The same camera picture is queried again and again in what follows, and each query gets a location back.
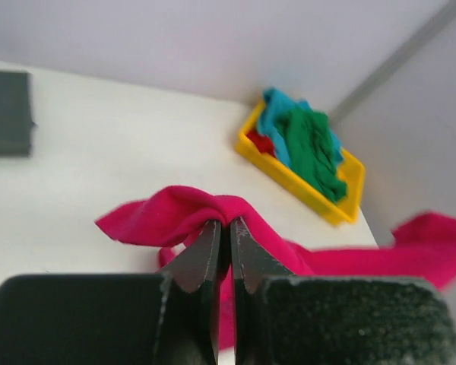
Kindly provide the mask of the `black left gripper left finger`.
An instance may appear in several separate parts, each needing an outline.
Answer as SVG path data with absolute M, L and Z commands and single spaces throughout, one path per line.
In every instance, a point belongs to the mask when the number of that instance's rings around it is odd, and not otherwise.
M 0 286 L 0 364 L 215 364 L 221 224 L 154 274 L 18 275 Z

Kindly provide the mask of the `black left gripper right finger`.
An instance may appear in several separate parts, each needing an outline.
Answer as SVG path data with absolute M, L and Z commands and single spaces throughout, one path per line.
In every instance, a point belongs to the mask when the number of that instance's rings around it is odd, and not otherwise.
M 238 364 L 456 364 L 443 297 L 409 277 L 298 276 L 230 225 Z

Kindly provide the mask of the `magenta t shirt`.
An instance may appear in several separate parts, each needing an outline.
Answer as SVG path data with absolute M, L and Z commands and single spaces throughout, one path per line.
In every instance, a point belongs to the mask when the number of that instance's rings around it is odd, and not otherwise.
M 438 289 L 456 278 L 456 219 L 435 212 L 398 226 L 390 249 L 310 251 L 279 236 L 241 197 L 168 186 L 148 199 L 120 205 L 95 224 L 120 243 L 157 247 L 157 264 L 163 267 L 175 258 L 173 247 L 193 244 L 207 221 L 226 227 L 236 217 L 243 218 L 256 242 L 297 275 L 414 276 Z

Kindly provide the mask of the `yellow plastic bin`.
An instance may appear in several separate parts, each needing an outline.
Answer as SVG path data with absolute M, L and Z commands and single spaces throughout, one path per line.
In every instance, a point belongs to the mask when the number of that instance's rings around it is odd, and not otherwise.
M 344 161 L 337 168 L 337 177 L 347 184 L 347 195 L 337 204 L 330 202 L 279 160 L 269 154 L 260 153 L 255 144 L 247 137 L 247 133 L 256 127 L 258 117 L 264 109 L 265 102 L 261 100 L 243 123 L 237 134 L 236 152 L 329 224 L 337 226 L 343 222 L 356 223 L 360 213 L 359 207 L 366 176 L 366 168 L 363 163 L 348 150 L 342 150 Z

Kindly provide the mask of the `green t shirt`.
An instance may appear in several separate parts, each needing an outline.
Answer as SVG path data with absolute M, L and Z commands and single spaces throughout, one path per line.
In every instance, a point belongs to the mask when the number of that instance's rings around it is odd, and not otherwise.
M 347 184 L 337 177 L 328 116 L 295 106 L 278 116 L 275 126 L 286 143 L 291 170 L 328 201 L 344 198 Z

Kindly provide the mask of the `red t shirt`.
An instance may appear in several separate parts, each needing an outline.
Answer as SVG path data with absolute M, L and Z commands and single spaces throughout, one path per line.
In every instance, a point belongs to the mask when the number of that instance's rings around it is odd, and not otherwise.
M 256 146 L 259 153 L 276 157 L 273 142 L 269 137 L 260 135 L 256 129 L 249 131 L 246 136 Z

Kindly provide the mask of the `teal t shirt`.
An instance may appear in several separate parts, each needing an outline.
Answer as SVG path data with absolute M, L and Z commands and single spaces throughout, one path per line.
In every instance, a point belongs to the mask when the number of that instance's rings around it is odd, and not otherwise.
M 268 88 L 263 92 L 263 101 L 265 102 L 265 109 L 258 117 L 256 129 L 260 135 L 269 137 L 274 145 L 276 158 L 286 167 L 290 168 L 290 157 L 288 154 L 286 143 L 278 132 L 275 122 L 278 116 L 299 106 L 304 110 L 313 110 L 309 103 L 305 100 L 295 101 L 288 97 L 282 91 L 276 88 Z M 331 131 L 333 138 L 334 148 L 337 158 L 337 167 L 343 161 L 341 152 L 341 144 L 335 134 Z

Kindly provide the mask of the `folded grey t shirt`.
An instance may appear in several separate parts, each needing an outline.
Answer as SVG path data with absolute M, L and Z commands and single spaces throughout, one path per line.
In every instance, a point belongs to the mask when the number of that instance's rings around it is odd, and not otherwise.
M 34 126 L 30 74 L 0 70 L 0 157 L 28 157 Z

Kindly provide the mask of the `right aluminium frame post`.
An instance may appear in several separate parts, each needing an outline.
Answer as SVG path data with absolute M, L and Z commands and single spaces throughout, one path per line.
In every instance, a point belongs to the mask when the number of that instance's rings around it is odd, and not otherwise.
M 349 93 L 329 113 L 336 125 L 378 90 L 397 71 L 409 62 L 424 46 L 438 36 L 456 18 L 456 0 L 447 1 L 415 33 L 403 42 L 373 73 Z

